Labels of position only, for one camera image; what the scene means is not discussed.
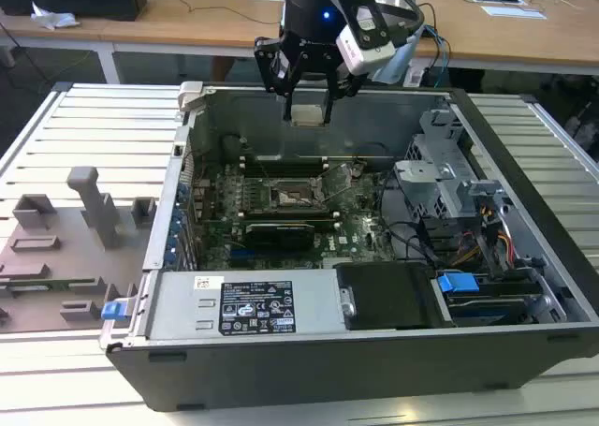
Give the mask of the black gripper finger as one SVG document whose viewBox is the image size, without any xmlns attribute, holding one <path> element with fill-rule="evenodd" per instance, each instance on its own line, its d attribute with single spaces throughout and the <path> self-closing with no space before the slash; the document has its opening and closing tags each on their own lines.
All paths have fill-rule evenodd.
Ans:
<svg viewBox="0 0 599 426">
<path fill-rule="evenodd" d="M 327 91 L 323 102 L 323 122 L 328 124 L 334 102 L 355 96 L 361 88 L 361 77 L 353 75 L 346 66 L 328 66 L 324 70 Z"/>
<path fill-rule="evenodd" d="M 305 70 L 301 39 L 297 36 L 257 37 L 254 56 L 265 89 L 285 99 L 283 119 L 292 120 L 293 93 Z"/>
</svg>

